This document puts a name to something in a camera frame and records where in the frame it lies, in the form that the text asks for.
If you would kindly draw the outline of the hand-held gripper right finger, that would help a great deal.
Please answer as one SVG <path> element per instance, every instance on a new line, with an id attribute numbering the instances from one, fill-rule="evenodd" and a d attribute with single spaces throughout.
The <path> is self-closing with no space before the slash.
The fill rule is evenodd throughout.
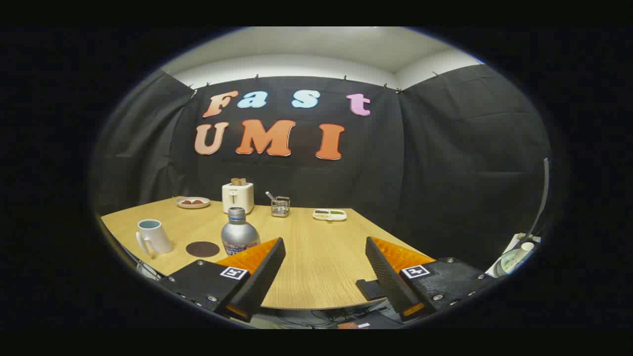
<path id="1" fill-rule="evenodd" d="M 499 283 L 459 259 L 434 259 L 378 237 L 367 237 L 365 254 L 402 321 L 461 306 Z"/>

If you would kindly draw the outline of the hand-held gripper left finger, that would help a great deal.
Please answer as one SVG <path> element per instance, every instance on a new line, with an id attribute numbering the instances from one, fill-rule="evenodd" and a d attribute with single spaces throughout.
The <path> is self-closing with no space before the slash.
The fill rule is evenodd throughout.
<path id="1" fill-rule="evenodd" d="M 197 260 L 158 282 L 193 304 L 249 322 L 265 299 L 285 258 L 282 237 L 221 261 Z"/>

